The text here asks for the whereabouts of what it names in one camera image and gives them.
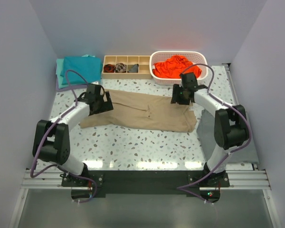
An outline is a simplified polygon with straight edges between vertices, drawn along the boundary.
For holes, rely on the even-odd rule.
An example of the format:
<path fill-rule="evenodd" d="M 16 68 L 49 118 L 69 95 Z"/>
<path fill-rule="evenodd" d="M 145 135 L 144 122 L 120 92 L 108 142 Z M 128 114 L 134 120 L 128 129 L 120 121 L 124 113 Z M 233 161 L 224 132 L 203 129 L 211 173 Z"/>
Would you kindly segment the beige t shirt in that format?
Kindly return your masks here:
<path fill-rule="evenodd" d="M 84 118 L 81 128 L 115 124 L 144 130 L 191 133 L 197 123 L 189 105 L 171 104 L 171 97 L 109 90 L 113 110 Z"/>

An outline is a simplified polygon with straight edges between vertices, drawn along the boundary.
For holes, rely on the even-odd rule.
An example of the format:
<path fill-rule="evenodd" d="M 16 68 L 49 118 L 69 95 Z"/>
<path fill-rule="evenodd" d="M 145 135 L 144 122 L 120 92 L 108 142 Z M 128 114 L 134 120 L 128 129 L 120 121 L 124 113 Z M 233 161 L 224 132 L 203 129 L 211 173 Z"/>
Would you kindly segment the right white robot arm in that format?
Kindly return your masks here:
<path fill-rule="evenodd" d="M 230 156 L 245 148 L 251 141 L 251 129 L 242 105 L 231 105 L 210 93 L 209 87 L 198 85 L 193 73 L 181 74 L 181 85 L 174 84 L 172 104 L 196 103 L 214 117 L 215 148 L 204 166 L 202 181 L 212 187 L 225 172 Z"/>

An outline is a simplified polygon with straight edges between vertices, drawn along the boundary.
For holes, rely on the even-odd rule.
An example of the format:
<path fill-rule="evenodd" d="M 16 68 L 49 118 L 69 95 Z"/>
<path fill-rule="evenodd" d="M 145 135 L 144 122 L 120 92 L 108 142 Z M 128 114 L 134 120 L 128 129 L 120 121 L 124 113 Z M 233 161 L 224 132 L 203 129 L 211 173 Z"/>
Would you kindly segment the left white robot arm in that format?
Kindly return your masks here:
<path fill-rule="evenodd" d="M 89 181 L 88 168 L 71 154 L 69 133 L 84 118 L 113 109 L 110 93 L 102 85 L 88 84 L 86 91 L 75 97 L 64 112 L 50 120 L 40 120 L 35 131 L 30 177 L 57 167 L 71 175 L 77 186 L 85 186 Z"/>

